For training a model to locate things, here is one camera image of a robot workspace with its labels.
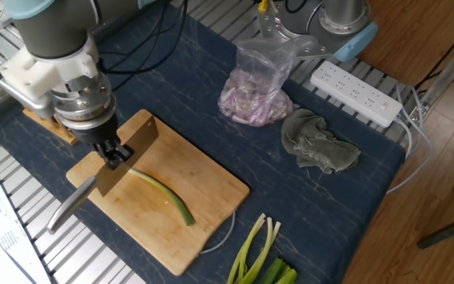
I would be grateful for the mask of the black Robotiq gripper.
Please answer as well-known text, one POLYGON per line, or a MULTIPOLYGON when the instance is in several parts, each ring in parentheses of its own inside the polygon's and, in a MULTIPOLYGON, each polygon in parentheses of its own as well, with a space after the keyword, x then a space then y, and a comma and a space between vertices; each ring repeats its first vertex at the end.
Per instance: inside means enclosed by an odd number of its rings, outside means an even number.
POLYGON ((115 170, 121 164, 126 163, 134 154, 129 146, 119 143, 117 127, 117 115, 113 114, 106 122, 94 128, 71 128, 70 130, 79 141, 91 144, 92 149, 106 160, 108 168, 115 170))

